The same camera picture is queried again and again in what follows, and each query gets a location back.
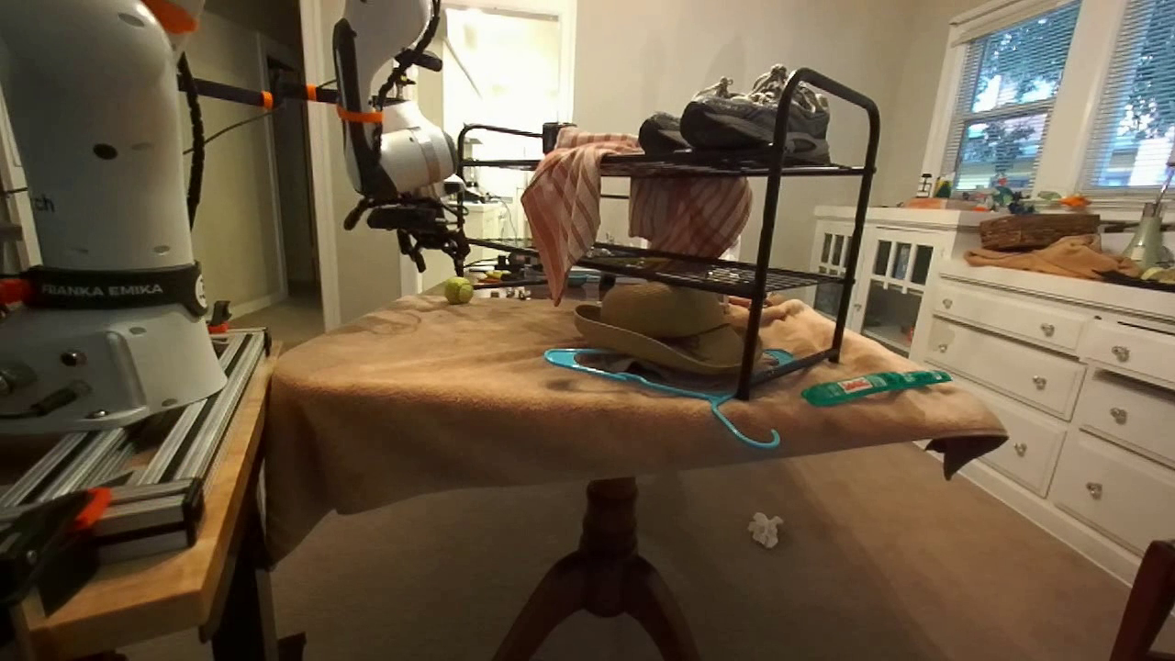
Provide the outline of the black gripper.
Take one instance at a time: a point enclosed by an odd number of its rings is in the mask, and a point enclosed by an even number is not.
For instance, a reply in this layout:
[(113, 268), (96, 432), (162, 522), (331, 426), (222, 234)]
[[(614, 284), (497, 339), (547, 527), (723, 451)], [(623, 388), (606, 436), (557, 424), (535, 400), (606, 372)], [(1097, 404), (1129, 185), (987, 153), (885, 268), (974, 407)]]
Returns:
[(346, 213), (346, 227), (367, 224), (375, 230), (392, 230), (401, 254), (416, 263), (425, 268), (425, 254), (441, 249), (452, 268), (463, 268), (471, 244), (463, 227), (443, 213), (437, 200), (361, 200)]

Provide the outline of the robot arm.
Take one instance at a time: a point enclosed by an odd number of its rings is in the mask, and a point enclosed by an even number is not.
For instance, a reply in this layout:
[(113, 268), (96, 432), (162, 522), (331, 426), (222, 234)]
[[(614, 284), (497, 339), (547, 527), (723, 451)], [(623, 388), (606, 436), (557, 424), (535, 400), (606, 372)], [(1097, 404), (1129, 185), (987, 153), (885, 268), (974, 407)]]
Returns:
[[(0, 429), (129, 426), (226, 387), (217, 360), (192, 200), (208, 93), (180, 71), (201, 0), (0, 0), (2, 105), (40, 257), (2, 284)], [(297, 83), (346, 134), (357, 216), (401, 249), (460, 257), (441, 185), (457, 142), (405, 97), (435, 65), (441, 0), (346, 0), (335, 81)]]

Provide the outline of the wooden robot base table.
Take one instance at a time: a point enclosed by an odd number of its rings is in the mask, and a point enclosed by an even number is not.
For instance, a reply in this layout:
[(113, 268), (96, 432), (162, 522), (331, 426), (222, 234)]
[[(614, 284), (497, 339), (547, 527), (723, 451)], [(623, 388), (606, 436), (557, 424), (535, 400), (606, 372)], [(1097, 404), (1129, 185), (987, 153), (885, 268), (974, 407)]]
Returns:
[(2, 487), (2, 513), (72, 487), (109, 487), (96, 572), (54, 610), (14, 605), (17, 661), (100, 661), (196, 633), (213, 661), (279, 661), (261, 536), (261, 407), (267, 333), (217, 339), (226, 387), (192, 407), (36, 446)]

